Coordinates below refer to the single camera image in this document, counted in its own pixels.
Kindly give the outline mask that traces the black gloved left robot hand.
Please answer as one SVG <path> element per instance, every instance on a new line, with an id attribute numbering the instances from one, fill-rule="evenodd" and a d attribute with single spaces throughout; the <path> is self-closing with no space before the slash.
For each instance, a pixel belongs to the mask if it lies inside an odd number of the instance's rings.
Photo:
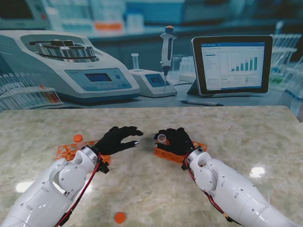
<path id="1" fill-rule="evenodd" d="M 122 143 L 122 140 L 129 136 L 142 136 L 143 132 L 135 126 L 117 126 L 111 128 L 91 149 L 97 154 L 110 156 L 119 151 L 133 148 L 138 144 L 138 141 Z"/>

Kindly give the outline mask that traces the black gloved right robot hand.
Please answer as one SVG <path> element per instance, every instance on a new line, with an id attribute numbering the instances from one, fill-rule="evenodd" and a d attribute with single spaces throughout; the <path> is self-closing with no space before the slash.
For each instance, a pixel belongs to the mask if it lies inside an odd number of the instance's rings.
<path id="1" fill-rule="evenodd" d="M 178 129 L 169 128 L 166 130 L 159 130 L 158 133 L 154 135 L 154 139 L 156 140 L 160 134 L 166 136 L 169 145 L 155 143 L 154 145 L 159 149 L 179 156 L 185 155 L 187 152 L 195 149 L 192 140 L 182 127 Z"/>

